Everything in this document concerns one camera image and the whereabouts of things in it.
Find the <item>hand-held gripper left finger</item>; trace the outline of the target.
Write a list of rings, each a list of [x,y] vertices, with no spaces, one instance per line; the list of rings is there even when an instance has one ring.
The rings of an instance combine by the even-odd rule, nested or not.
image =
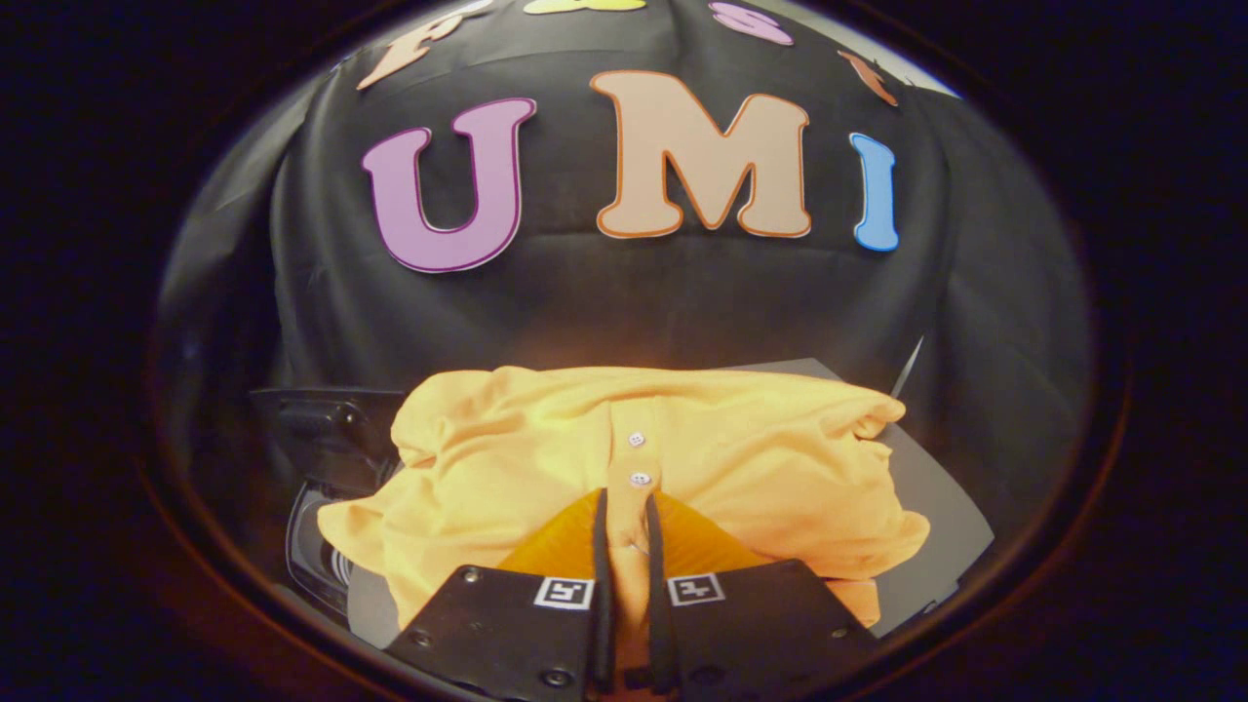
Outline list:
[[[607,492],[567,506],[495,567],[461,565],[386,653],[495,701],[612,690]]]

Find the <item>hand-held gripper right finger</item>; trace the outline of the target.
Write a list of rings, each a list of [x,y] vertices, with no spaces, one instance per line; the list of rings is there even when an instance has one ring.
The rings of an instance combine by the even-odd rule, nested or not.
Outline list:
[[[758,560],[665,493],[645,505],[651,688],[680,698],[807,698],[874,660],[870,635],[797,560]]]

